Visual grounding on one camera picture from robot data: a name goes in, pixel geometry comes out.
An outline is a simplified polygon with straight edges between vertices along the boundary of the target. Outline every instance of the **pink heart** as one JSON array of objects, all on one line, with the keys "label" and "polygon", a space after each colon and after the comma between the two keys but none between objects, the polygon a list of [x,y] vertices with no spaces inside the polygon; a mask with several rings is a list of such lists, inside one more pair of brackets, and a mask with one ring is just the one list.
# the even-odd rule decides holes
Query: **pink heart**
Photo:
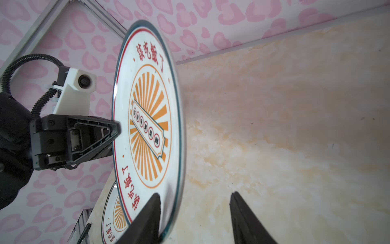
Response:
[{"label": "pink heart", "polygon": [[300,27],[315,25],[329,20],[334,20],[335,17],[331,14],[320,14],[316,8],[308,8],[302,10],[299,15]]},{"label": "pink heart", "polygon": [[109,32],[110,30],[107,29],[102,23],[98,22],[97,24],[98,28],[103,32]]},{"label": "pink heart", "polygon": [[215,0],[215,4],[222,14],[218,16],[218,20],[223,25],[234,25],[245,19],[244,14],[236,4],[229,4],[228,0]]},{"label": "pink heart", "polygon": [[172,3],[170,0],[152,0],[152,3],[159,10],[170,15],[173,14]]},{"label": "pink heart", "polygon": [[203,54],[211,53],[209,47],[206,46],[206,44],[204,44],[204,43],[201,43],[201,44],[199,45],[199,50],[200,50]]},{"label": "pink heart", "polygon": [[147,18],[146,16],[142,16],[142,15],[140,14],[140,12],[138,12],[138,11],[134,11],[134,15],[135,15],[135,17],[136,17],[137,19],[139,19],[139,20],[148,20],[148,18]]},{"label": "pink heart", "polygon": [[11,214],[0,221],[0,231],[10,232],[21,228],[25,221],[20,218],[20,214]]},{"label": "pink heart", "polygon": [[40,64],[41,61],[35,60],[23,65],[20,70],[20,75],[27,79],[39,79],[45,77],[49,71]]},{"label": "pink heart", "polygon": [[117,9],[118,13],[124,17],[127,20],[133,20],[133,14],[131,13],[130,9],[126,8],[119,2],[118,0],[114,0],[115,8]]},{"label": "pink heart", "polygon": [[88,51],[86,51],[81,58],[81,63],[84,65],[84,67],[88,70],[98,69],[100,68],[100,64],[97,58],[90,54]]},{"label": "pink heart", "polygon": [[162,14],[159,14],[157,16],[157,23],[158,23],[158,26],[160,27],[160,29],[167,33],[167,34],[170,34],[170,35],[173,35],[176,33],[176,27],[175,25],[172,23],[172,22],[169,22],[165,16],[163,16]]},{"label": "pink heart", "polygon": [[176,45],[176,43],[174,43],[173,41],[168,40],[168,43],[169,43],[169,49],[171,50],[171,52],[181,51],[181,48],[178,45]]},{"label": "pink heart", "polygon": [[190,48],[198,49],[198,41],[196,40],[194,33],[192,33],[190,30],[183,31],[183,35],[180,37],[180,41]]},{"label": "pink heart", "polygon": [[35,207],[46,202],[48,199],[48,196],[44,192],[32,192],[27,195],[27,206]]},{"label": "pink heart", "polygon": [[280,0],[255,0],[250,3],[245,11],[249,22],[258,22],[266,17],[274,18],[282,11]]},{"label": "pink heart", "polygon": [[117,65],[117,58],[114,55],[109,54],[104,61],[104,72],[113,73]]},{"label": "pink heart", "polygon": [[91,93],[91,98],[90,98],[90,101],[93,102],[96,100],[96,97],[95,97],[95,94],[94,93]]},{"label": "pink heart", "polygon": [[68,228],[66,228],[64,234],[60,238],[60,241],[59,241],[60,244],[67,244],[68,243],[68,239],[69,239],[75,225],[76,224],[71,224],[68,226]]},{"label": "pink heart", "polygon": [[106,40],[103,36],[94,36],[92,37],[92,46],[99,52],[104,53],[106,51],[106,47],[104,44],[106,44]]},{"label": "pink heart", "polygon": [[111,106],[103,98],[101,98],[97,102],[95,113],[99,116],[104,114],[105,116],[109,117],[111,116]]},{"label": "pink heart", "polygon": [[6,19],[0,21],[0,44],[16,46],[23,38],[23,33]]},{"label": "pink heart", "polygon": [[71,224],[68,226],[68,228],[66,228],[66,230],[64,231],[64,233],[62,234],[63,237],[65,237],[66,239],[68,239],[70,236],[71,236],[71,233],[74,229],[76,224]]},{"label": "pink heart", "polygon": [[37,101],[37,98],[40,98],[44,93],[45,92],[41,89],[40,85],[34,83],[27,83],[21,86],[21,90],[19,91],[19,93],[16,94],[15,98],[23,106],[30,110]]},{"label": "pink heart", "polygon": [[46,239],[41,241],[39,244],[54,244],[54,241],[52,239]]},{"label": "pink heart", "polygon": [[91,195],[89,196],[89,199],[91,202],[96,202],[99,199],[100,193],[103,189],[96,189],[91,192]]},{"label": "pink heart", "polygon": [[66,226],[65,218],[62,216],[56,217],[52,221],[50,221],[48,227],[45,230],[45,233],[59,231],[65,226]]},{"label": "pink heart", "polygon": [[47,221],[52,217],[59,216],[60,214],[62,214],[62,208],[53,209],[52,204],[46,204],[37,212],[37,214],[32,220],[32,223],[40,223],[43,221]]},{"label": "pink heart", "polygon": [[207,14],[212,7],[210,0],[193,0],[193,5],[200,17],[207,18]]},{"label": "pink heart", "polygon": [[93,163],[91,164],[91,166],[89,167],[89,172],[94,172],[95,169],[97,169],[100,165],[97,164],[97,163]]},{"label": "pink heart", "polygon": [[27,0],[27,2],[35,13],[41,14],[50,3],[50,0]]},{"label": "pink heart", "polygon": [[76,169],[68,170],[68,169],[61,169],[61,173],[67,178],[68,180],[78,180],[80,179],[84,172],[83,172],[83,164],[80,164]]},{"label": "pink heart", "polygon": [[285,33],[287,31],[286,28],[286,20],[283,18],[276,19],[272,21],[271,28],[269,28],[263,35],[263,38],[267,38],[270,36],[275,36],[280,33]]},{"label": "pink heart", "polygon": [[122,44],[119,43],[118,45],[114,46],[112,48],[112,51],[116,54],[116,55],[119,55],[119,52],[121,51],[121,47],[122,47]]},{"label": "pink heart", "polygon": [[152,16],[152,5],[150,5],[147,0],[135,0],[135,3],[144,14],[146,14],[147,16]]},{"label": "pink heart", "polygon": [[109,163],[111,164],[114,163],[112,157],[104,157],[99,159],[99,164],[109,164]]},{"label": "pink heart", "polygon": [[42,232],[39,231],[38,226],[31,226],[23,230],[16,236],[14,244],[26,243],[38,239]]},{"label": "pink heart", "polygon": [[80,179],[77,184],[77,188],[88,188],[96,184],[96,180],[93,175],[86,175]]},{"label": "pink heart", "polygon": [[81,36],[79,36],[78,34],[74,33],[73,30],[68,31],[64,40],[68,47],[70,47],[72,50],[86,48],[83,38],[81,38]]},{"label": "pink heart", "polygon": [[95,25],[88,19],[87,14],[82,10],[74,10],[71,14],[71,20],[76,30],[81,33],[92,33],[95,31]]},{"label": "pink heart", "polygon": [[178,11],[178,14],[176,15],[177,24],[180,27],[186,28],[189,27],[191,24],[194,25],[197,23],[197,19],[194,12],[186,11],[186,7],[183,3],[178,3],[176,5],[176,9]]},{"label": "pink heart", "polygon": [[57,177],[57,172],[52,170],[45,170],[42,171],[39,176],[38,180],[34,181],[33,186],[35,188],[44,188],[46,185],[57,185],[60,182],[60,178]]},{"label": "pink heart", "polygon": [[235,41],[233,42],[232,46],[239,46],[239,45],[242,45],[242,42],[240,41]]},{"label": "pink heart", "polygon": [[60,48],[62,46],[62,40],[56,35],[54,35],[52,31],[49,31],[45,35],[39,46],[45,49]]},{"label": "pink heart", "polygon": [[10,20],[30,20],[31,16],[27,9],[17,1],[3,0],[0,11]]},{"label": "pink heart", "polygon": [[91,207],[90,206],[83,206],[83,207],[81,207],[80,210],[77,210],[76,212],[73,213],[73,215],[72,215],[73,219],[78,220],[80,218],[80,215],[81,215],[81,213],[83,212],[84,209],[91,209]]},{"label": "pink heart", "polygon": [[66,208],[71,208],[73,206],[83,205],[85,200],[85,194],[82,191],[75,191],[65,199],[64,206]]},{"label": "pink heart", "polygon": [[210,37],[210,32],[208,29],[206,29],[205,27],[202,27],[202,35],[201,35],[203,38],[209,38]]},{"label": "pink heart", "polygon": [[96,91],[99,94],[111,93],[113,85],[107,82],[107,79],[104,76],[98,76],[96,82]]},{"label": "pink heart", "polygon": [[59,187],[57,187],[57,190],[55,190],[55,192],[59,194],[65,194],[67,191],[68,189],[66,189],[64,185],[60,185]]},{"label": "pink heart", "polygon": [[315,3],[316,1],[318,0],[299,0],[299,3],[302,5],[309,5]]},{"label": "pink heart", "polygon": [[181,59],[182,59],[182,60],[186,60],[186,59],[190,59],[190,57],[186,57],[185,55],[182,55],[182,56],[181,56]]},{"label": "pink heart", "polygon": [[120,24],[123,24],[124,19],[122,19],[117,13],[115,13],[114,10],[107,8],[107,12],[114,18],[116,21],[118,21]]},{"label": "pink heart", "polygon": [[187,53],[188,53],[189,55],[194,55],[194,54],[195,54],[195,52],[194,52],[193,50],[187,49],[186,51],[187,51]]},{"label": "pink heart", "polygon": [[232,46],[230,41],[225,38],[222,32],[217,32],[215,34],[213,43],[219,50],[230,48]]},{"label": "pink heart", "polygon": [[103,174],[101,174],[98,182],[99,183],[106,183],[110,174],[111,174],[111,171],[104,172]]},{"label": "pink heart", "polygon": [[62,49],[59,53],[59,57],[62,60],[69,61],[69,52],[68,50]]}]

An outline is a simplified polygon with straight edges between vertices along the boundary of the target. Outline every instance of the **red ring on plate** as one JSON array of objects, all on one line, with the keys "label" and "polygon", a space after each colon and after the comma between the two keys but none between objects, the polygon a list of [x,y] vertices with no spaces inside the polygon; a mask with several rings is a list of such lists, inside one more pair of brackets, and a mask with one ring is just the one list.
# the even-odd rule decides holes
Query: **red ring on plate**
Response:
[{"label": "red ring on plate", "polygon": [[160,146],[160,136],[158,134],[155,134],[153,138],[154,138],[153,143],[158,148]]},{"label": "red ring on plate", "polygon": [[153,140],[153,134],[154,134],[153,128],[152,128],[152,127],[149,127],[148,136],[149,136],[149,139],[150,139],[150,140]]},{"label": "red ring on plate", "polygon": [[148,124],[147,121],[144,122],[144,132],[147,133],[148,131]]}]

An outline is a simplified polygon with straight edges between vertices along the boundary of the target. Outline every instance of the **white ceramic plate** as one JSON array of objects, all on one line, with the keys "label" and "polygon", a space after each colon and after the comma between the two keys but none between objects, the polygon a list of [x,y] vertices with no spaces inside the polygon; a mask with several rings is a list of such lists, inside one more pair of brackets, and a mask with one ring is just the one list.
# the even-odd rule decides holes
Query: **white ceramic plate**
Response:
[{"label": "white ceramic plate", "polygon": [[129,226],[116,187],[117,183],[114,182],[104,205],[101,221],[101,238],[104,244],[115,243]]},{"label": "white ceramic plate", "polygon": [[175,64],[148,21],[134,23],[122,43],[112,119],[120,122],[114,162],[119,198],[132,223],[149,198],[161,199],[164,239],[179,210],[185,176],[185,123]]}]

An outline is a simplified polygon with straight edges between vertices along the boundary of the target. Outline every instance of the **pink heart pattern wall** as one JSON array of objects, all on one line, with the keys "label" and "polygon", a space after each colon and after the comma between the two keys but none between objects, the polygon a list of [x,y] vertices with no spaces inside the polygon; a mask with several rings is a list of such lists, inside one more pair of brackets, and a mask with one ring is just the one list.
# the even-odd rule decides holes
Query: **pink heart pattern wall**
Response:
[{"label": "pink heart pattern wall", "polygon": [[97,0],[120,24],[149,20],[175,61],[389,4],[388,0]]},{"label": "pink heart pattern wall", "polygon": [[0,67],[50,0],[0,1]]},{"label": "pink heart pattern wall", "polygon": [[[5,35],[12,40],[10,32]],[[96,92],[91,94],[90,115],[111,118],[113,80],[121,44],[88,10],[71,3],[35,52],[96,74],[98,83]],[[57,73],[58,68],[50,62],[25,64],[12,82],[12,94],[31,110],[47,90],[45,86],[56,80]],[[49,102],[42,116],[52,113],[54,106]],[[112,169],[113,160],[107,157],[81,164],[75,170],[35,171],[15,201],[0,210],[0,242],[65,244],[81,211],[94,207]]]}]

